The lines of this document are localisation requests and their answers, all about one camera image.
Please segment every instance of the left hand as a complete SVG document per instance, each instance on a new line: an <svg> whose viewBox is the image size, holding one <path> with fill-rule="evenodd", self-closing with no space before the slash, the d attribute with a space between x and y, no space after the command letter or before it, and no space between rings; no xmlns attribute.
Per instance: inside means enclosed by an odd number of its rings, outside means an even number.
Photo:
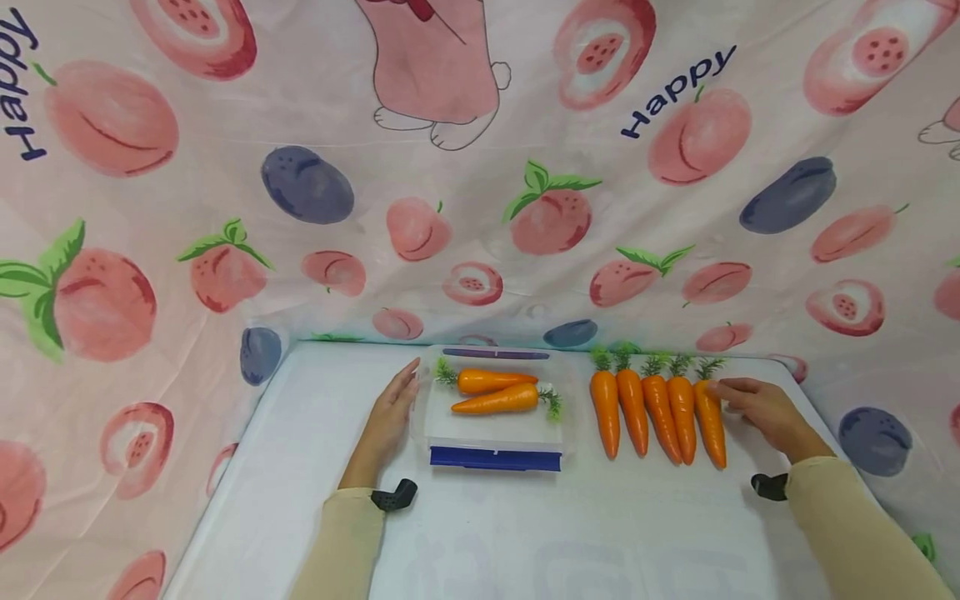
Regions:
<svg viewBox="0 0 960 600"><path fill-rule="evenodd" d="M380 471L394 457L407 429L410 407L420 388L417 380L419 365L420 359L415 358L400 370L373 403L367 426L353 449L339 490L376 487Z"/></svg>

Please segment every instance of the hand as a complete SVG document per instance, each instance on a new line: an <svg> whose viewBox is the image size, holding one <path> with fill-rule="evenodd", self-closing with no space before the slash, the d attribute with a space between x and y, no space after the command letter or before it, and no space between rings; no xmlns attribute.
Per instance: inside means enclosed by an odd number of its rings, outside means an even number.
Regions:
<svg viewBox="0 0 960 600"><path fill-rule="evenodd" d="M743 413L766 441L786 454L791 465L814 456L836 456L780 387L749 377L721 379L711 390Z"/></svg>
<svg viewBox="0 0 960 600"><path fill-rule="evenodd" d="M380 471L394 457L410 420L410 407L417 397L419 358L397 373L370 410L367 426L353 449L338 490L375 488Z"/></svg>

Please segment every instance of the cartoon rabbit print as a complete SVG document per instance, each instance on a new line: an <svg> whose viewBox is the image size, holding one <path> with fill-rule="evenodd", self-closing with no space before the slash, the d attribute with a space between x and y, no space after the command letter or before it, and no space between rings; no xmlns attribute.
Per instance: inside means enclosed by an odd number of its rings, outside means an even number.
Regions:
<svg viewBox="0 0 960 600"><path fill-rule="evenodd" d="M386 130L430 130L442 150L461 150L493 121L506 62L491 64L482 0L356 0L376 37L373 114Z"/></svg>

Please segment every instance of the right hand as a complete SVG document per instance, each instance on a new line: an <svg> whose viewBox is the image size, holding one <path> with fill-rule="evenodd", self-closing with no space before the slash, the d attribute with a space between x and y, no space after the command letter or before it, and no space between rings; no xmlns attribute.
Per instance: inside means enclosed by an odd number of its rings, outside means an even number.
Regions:
<svg viewBox="0 0 960 600"><path fill-rule="evenodd" d="M713 382L710 389L732 410L743 413L771 446L786 454L791 465L814 456L836 456L780 387L738 377Z"/></svg>

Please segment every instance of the orange carrot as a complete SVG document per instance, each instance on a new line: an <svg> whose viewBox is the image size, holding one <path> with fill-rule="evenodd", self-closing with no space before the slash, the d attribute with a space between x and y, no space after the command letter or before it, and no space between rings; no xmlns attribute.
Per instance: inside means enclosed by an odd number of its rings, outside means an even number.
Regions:
<svg viewBox="0 0 960 600"><path fill-rule="evenodd" d="M627 422L627 432L639 456L647 455L650 426L643 410L643 385L640 376L630 368L630 348L623 345L613 352L616 356L616 390L620 396L620 408Z"/></svg>
<svg viewBox="0 0 960 600"><path fill-rule="evenodd" d="M685 465L693 464L697 453L697 422L694 417L696 401L693 398L693 384L686 378L692 356L678 354L670 361L670 380L666 382L667 396L670 398L670 412L677 425L677 441L680 442L680 455Z"/></svg>
<svg viewBox="0 0 960 600"><path fill-rule="evenodd" d="M597 426L600 428L600 440L607 458L613 460L620 449L620 411L616 406L616 378L608 371L610 355L597 347L590 352L597 372L590 380L590 396L593 408L597 412Z"/></svg>
<svg viewBox="0 0 960 600"><path fill-rule="evenodd" d="M713 372L719 369L726 360L723 358L702 358L697 369L700 381L693 386L696 397L697 418L700 420L700 433L704 437L704 448L713 464L719 468L727 468L727 440L723 430L723 410L718 398L708 388Z"/></svg>
<svg viewBox="0 0 960 600"><path fill-rule="evenodd" d="M461 394L485 394L505 390L518 383L537 383L537 378L521 372L495 372L482 369L463 369L458 374L445 358L437 361L437 380L456 385Z"/></svg>
<svg viewBox="0 0 960 600"><path fill-rule="evenodd" d="M670 399L666 392L666 381L660 376L660 370L666 363L663 354L652 354L643 366L643 402L654 422L654 431L660 446L674 465L679 465L680 444L677 442L677 426L670 412Z"/></svg>

